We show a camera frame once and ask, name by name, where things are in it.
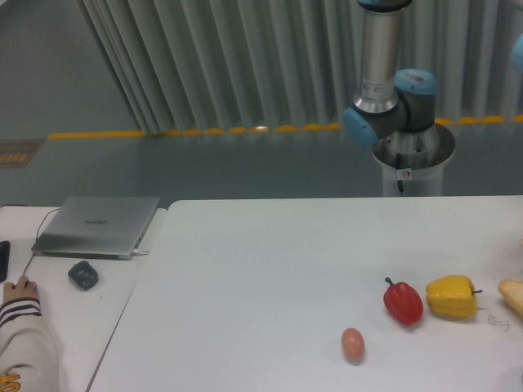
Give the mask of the person's hand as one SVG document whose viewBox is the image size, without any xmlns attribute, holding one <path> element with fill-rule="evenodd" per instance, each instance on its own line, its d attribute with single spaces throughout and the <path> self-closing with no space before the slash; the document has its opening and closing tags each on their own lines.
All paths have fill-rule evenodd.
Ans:
<svg viewBox="0 0 523 392">
<path fill-rule="evenodd" d="M 20 300 L 40 299 L 38 285 L 27 276 L 22 275 L 16 283 L 5 282 L 3 286 L 3 304 Z"/>
</svg>

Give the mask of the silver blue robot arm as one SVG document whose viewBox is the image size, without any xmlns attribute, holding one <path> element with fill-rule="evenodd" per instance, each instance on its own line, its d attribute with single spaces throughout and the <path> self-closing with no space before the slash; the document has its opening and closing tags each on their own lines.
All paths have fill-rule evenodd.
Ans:
<svg viewBox="0 0 523 392">
<path fill-rule="evenodd" d="M 431 99 L 438 118 L 522 113 L 520 1 L 360 1 L 360 75 L 343 125 L 375 145 L 413 124 L 407 101 Z"/>
</svg>

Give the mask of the cream striped sleeve forearm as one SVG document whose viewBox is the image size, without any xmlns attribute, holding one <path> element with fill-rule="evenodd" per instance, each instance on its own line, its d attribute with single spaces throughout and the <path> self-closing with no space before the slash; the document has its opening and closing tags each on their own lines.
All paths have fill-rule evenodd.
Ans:
<svg viewBox="0 0 523 392">
<path fill-rule="evenodd" d="M 1 390 L 58 391 L 60 354 L 35 298 L 1 306 Z"/>
</svg>

